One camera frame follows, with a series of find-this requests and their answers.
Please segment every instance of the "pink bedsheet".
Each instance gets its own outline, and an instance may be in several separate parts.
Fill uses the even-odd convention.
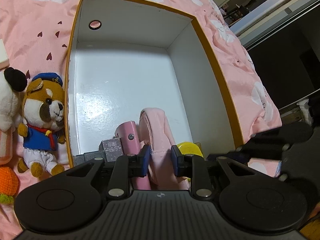
[[[227,80],[245,141],[253,133],[281,125],[279,112],[256,74],[248,53],[229,30],[212,0],[151,1],[197,17]],[[24,73],[29,70],[31,77],[40,72],[57,72],[64,79],[69,35],[78,2],[0,0],[0,39],[4,40],[11,66]],[[22,142],[17,134],[14,142],[16,156],[10,165],[16,171],[17,155],[22,154]],[[65,162],[65,146],[60,147],[59,156]],[[275,174],[277,163],[253,162],[271,176]],[[29,171],[18,176],[20,191],[37,182]],[[12,239],[20,231],[12,206],[1,206],[0,239]]]

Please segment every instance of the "bear eye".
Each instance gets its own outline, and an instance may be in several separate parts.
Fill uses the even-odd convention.
[[[51,98],[47,98],[45,101],[46,101],[46,103],[48,103],[48,105],[51,105],[51,103],[52,103],[52,99]]]

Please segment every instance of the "pink cylinder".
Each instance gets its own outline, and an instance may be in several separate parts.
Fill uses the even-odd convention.
[[[124,122],[118,126],[115,136],[121,139],[122,149],[125,155],[139,154],[141,150],[136,123],[134,121]],[[140,178],[132,178],[134,189],[151,190],[148,175]]]

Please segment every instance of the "box hole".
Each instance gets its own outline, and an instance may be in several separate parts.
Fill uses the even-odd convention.
[[[101,27],[101,22],[98,20],[93,20],[89,23],[89,28],[91,30],[98,30]]]

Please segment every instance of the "wooden floor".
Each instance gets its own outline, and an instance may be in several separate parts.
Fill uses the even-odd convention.
[[[320,240],[320,219],[307,224],[300,233],[309,240]]]

